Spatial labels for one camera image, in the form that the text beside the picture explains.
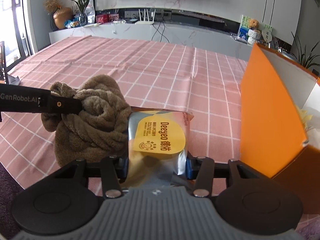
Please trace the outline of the brown plush towel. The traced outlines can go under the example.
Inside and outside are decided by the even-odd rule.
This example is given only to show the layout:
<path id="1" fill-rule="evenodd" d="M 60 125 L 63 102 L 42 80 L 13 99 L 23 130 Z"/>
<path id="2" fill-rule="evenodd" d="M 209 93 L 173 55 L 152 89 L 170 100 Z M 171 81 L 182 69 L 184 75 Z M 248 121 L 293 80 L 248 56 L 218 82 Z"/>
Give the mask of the brown plush towel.
<path id="1" fill-rule="evenodd" d="M 94 76 L 79 89 L 55 82 L 50 90 L 63 98 L 78 99 L 83 106 L 79 114 L 41 115 L 44 128 L 55 132 L 54 153 L 59 166 L 81 158 L 97 163 L 127 152 L 131 107 L 112 77 Z"/>

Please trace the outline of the orange wet wipes pack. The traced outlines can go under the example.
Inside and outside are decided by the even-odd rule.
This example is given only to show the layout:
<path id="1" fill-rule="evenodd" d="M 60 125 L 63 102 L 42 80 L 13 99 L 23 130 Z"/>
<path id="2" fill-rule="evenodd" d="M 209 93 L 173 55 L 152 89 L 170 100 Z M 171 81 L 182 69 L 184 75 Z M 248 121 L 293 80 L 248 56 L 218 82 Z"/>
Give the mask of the orange wet wipes pack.
<path id="1" fill-rule="evenodd" d="M 129 116 L 129 165 L 123 187 L 185 185 L 189 112 L 139 109 Z"/>

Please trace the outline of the yellow cloth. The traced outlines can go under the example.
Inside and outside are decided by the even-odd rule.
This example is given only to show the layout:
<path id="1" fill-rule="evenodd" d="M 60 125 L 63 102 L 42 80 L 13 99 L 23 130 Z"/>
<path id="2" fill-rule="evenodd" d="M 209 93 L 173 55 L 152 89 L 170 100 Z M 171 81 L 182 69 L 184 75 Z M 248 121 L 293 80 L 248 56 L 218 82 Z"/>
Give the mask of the yellow cloth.
<path id="1" fill-rule="evenodd" d="M 308 122 L 312 119 L 313 115 L 309 114 L 307 110 L 299 108 L 297 105 L 295 105 L 295 107 L 298 111 L 304 129 L 307 131 L 309 127 Z"/>

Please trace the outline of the orange cardboard box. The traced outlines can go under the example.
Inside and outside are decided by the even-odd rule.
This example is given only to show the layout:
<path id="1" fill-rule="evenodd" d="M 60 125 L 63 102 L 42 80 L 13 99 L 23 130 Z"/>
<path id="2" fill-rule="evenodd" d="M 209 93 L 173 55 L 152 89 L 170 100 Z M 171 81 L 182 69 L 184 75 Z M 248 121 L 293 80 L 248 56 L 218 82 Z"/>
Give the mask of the orange cardboard box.
<path id="1" fill-rule="evenodd" d="M 240 90 L 241 161 L 294 192 L 306 214 L 318 214 L 319 148 L 301 111 L 319 117 L 319 77 L 255 44 Z"/>

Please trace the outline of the brown gourd vase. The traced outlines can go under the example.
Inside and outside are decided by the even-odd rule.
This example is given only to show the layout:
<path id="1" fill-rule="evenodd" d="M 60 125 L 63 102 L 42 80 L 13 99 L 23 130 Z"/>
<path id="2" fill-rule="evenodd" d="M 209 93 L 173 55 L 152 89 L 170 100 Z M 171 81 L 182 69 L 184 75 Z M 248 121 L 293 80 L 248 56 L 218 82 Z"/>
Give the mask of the brown gourd vase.
<path id="1" fill-rule="evenodd" d="M 59 30 L 65 29 L 65 22 L 73 18 L 72 9 L 64 7 L 60 0 L 45 0 L 43 6 L 51 14 L 52 20 Z"/>

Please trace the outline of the red gift box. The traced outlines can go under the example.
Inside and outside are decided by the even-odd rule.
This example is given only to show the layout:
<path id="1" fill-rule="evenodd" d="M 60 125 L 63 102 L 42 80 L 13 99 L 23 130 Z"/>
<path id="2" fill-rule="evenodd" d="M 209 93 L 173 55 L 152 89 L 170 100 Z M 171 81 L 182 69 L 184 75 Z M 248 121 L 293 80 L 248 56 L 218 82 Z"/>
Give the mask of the red gift box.
<path id="1" fill-rule="evenodd" d="M 100 14 L 95 17 L 95 21 L 97 23 L 108 23 L 108 22 L 119 21 L 119 15 L 118 14 Z"/>

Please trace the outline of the pink checkered tablecloth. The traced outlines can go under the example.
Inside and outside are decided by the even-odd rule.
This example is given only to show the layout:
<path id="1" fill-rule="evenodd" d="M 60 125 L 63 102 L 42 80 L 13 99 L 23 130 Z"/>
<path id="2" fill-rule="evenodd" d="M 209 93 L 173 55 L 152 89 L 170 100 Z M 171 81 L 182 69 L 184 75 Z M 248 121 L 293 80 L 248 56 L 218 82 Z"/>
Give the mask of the pink checkered tablecloth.
<path id="1" fill-rule="evenodd" d="M 106 74 L 132 106 L 186 111 L 189 151 L 217 162 L 240 159 L 241 90 L 248 61 L 170 43 L 68 37 L 23 60 L 12 71 L 21 84 L 73 88 Z"/>

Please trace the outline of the potted plant in vase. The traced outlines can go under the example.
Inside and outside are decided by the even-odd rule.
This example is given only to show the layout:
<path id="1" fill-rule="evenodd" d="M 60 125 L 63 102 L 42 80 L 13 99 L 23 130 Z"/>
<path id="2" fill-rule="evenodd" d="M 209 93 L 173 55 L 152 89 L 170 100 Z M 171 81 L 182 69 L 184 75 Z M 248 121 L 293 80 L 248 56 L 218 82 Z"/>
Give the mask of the potted plant in vase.
<path id="1" fill-rule="evenodd" d="M 90 2 L 90 0 L 70 0 L 73 1 L 79 9 L 79 22 L 80 26 L 83 27 L 88 23 L 87 15 L 85 13 L 85 10 Z"/>

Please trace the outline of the white wifi router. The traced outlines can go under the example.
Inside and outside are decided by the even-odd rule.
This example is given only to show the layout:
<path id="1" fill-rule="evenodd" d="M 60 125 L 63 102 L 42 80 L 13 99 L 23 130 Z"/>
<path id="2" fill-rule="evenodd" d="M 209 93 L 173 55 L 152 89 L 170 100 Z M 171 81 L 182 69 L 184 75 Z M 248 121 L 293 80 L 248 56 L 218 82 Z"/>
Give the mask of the white wifi router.
<path id="1" fill-rule="evenodd" d="M 154 25 L 156 10 L 144 9 L 143 11 L 141 11 L 139 9 L 138 13 L 138 21 L 135 24 Z"/>

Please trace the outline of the white marble tv console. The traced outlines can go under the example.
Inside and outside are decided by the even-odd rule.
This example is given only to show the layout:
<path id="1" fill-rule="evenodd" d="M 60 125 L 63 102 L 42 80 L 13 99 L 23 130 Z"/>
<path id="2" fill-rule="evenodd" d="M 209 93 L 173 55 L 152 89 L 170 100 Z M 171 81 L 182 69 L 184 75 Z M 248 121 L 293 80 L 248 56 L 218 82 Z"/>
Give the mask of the white marble tv console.
<path id="1" fill-rule="evenodd" d="M 129 23 L 105 23 L 84 27 L 63 29 L 49 33 L 54 44 L 69 36 L 97 36 L 127 40 L 145 40 L 167 42 L 183 46 L 204 49 L 248 61 L 252 46 L 241 43 L 229 33 L 213 31 L 188 25 L 173 23 L 155 23 L 140 25 Z"/>

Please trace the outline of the tall green floor plant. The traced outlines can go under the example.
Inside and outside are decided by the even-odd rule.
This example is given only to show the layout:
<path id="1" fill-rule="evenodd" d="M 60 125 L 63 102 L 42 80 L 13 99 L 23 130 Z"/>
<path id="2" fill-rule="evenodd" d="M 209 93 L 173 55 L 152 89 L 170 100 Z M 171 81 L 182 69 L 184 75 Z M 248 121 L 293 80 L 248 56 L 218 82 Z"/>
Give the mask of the tall green floor plant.
<path id="1" fill-rule="evenodd" d="M 319 41 L 317 41 L 313 47 L 307 51 L 306 44 L 303 46 L 299 36 L 295 36 L 291 33 L 293 38 L 293 44 L 291 47 L 290 54 L 305 69 L 310 69 L 311 67 L 319 67 L 319 54 L 315 53 L 315 49 L 319 47 Z"/>

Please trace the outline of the round paper fan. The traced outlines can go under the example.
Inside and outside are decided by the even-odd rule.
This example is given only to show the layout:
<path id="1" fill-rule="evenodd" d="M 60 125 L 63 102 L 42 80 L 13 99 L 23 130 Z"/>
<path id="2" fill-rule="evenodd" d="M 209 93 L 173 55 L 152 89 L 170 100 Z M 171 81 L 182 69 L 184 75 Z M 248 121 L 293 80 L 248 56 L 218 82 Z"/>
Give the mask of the round paper fan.
<path id="1" fill-rule="evenodd" d="M 270 48 L 271 46 L 271 41 L 272 41 L 272 31 L 270 31 L 270 29 L 263 29 L 261 31 L 263 40 L 265 41 L 265 46 L 267 46 L 268 48 Z"/>

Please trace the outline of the brown teddy bear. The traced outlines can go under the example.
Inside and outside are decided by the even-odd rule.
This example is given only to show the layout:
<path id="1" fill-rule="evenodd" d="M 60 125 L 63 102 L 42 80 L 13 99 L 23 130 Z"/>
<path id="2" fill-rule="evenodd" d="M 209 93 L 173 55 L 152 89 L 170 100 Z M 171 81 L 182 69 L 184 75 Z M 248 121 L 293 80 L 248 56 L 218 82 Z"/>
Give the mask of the brown teddy bear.
<path id="1" fill-rule="evenodd" d="M 248 22 L 248 28 L 249 29 L 258 29 L 259 28 L 259 21 L 251 18 Z"/>

